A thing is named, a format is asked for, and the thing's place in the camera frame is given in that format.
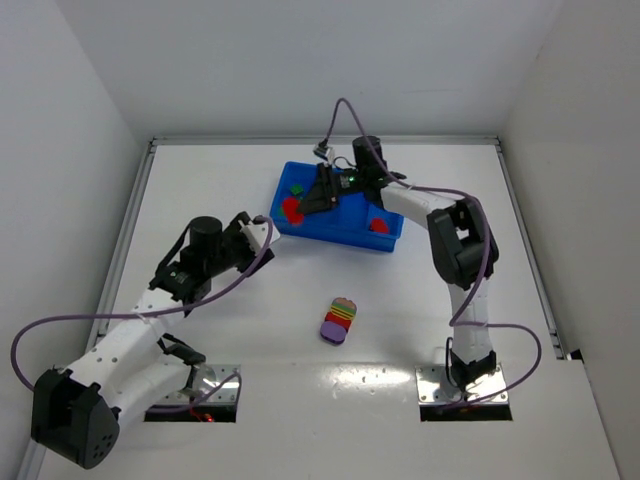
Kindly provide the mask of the red round lego brick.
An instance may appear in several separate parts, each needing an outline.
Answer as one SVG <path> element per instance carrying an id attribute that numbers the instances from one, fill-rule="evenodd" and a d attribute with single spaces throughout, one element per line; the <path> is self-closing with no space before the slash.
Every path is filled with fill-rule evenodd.
<path id="1" fill-rule="evenodd" d="M 281 205 L 282 214 L 286 221 L 294 226 L 302 225 L 305 215 L 298 211 L 300 200 L 296 197 L 287 197 Z"/>

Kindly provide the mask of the red flower lego brick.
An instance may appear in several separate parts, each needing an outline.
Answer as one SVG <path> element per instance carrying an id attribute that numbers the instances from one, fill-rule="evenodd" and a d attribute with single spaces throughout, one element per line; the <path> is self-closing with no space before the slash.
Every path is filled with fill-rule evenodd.
<path id="1" fill-rule="evenodd" d="M 382 235 L 390 234 L 390 227 L 388 223 L 383 218 L 380 218 L 380 217 L 374 217 L 371 220 L 369 224 L 369 230 L 371 232 L 382 234 Z"/>

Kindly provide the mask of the small green lego brick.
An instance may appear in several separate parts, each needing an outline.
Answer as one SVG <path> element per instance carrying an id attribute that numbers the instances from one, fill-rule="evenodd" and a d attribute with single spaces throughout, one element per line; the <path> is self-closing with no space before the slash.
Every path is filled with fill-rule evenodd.
<path id="1" fill-rule="evenodd" d="M 304 188 L 299 184 L 294 184 L 290 187 L 290 192 L 294 196 L 303 196 Z"/>

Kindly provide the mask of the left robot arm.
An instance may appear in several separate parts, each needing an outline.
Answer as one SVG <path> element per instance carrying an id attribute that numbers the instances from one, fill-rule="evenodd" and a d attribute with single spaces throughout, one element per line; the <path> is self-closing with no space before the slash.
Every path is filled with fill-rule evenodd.
<path id="1" fill-rule="evenodd" d="M 273 259 L 278 237 L 270 218 L 245 212 L 228 225 L 211 216 L 190 220 L 132 310 L 82 357 L 35 381 L 31 439 L 92 469 L 133 421 L 193 411 L 239 381 L 236 370 L 216 375 L 204 354 L 171 331 L 216 300 L 215 277 L 235 269 L 242 282 Z"/>

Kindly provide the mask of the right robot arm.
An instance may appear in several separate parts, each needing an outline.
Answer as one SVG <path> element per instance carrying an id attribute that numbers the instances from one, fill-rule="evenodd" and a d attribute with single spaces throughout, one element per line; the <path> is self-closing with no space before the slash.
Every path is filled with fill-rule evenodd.
<path id="1" fill-rule="evenodd" d="M 429 235 L 434 268 L 447 284 L 453 336 L 446 367 L 451 385 L 463 391 L 496 369 L 497 355 L 489 334 L 488 279 L 499 252 L 478 200 L 462 191 L 420 187 L 388 169 L 380 139 L 353 140 L 355 163 L 336 167 L 326 139 L 313 154 L 320 159 L 308 194 L 297 207 L 301 215 L 335 209 L 348 195 L 361 193 L 378 208 L 423 227 Z"/>

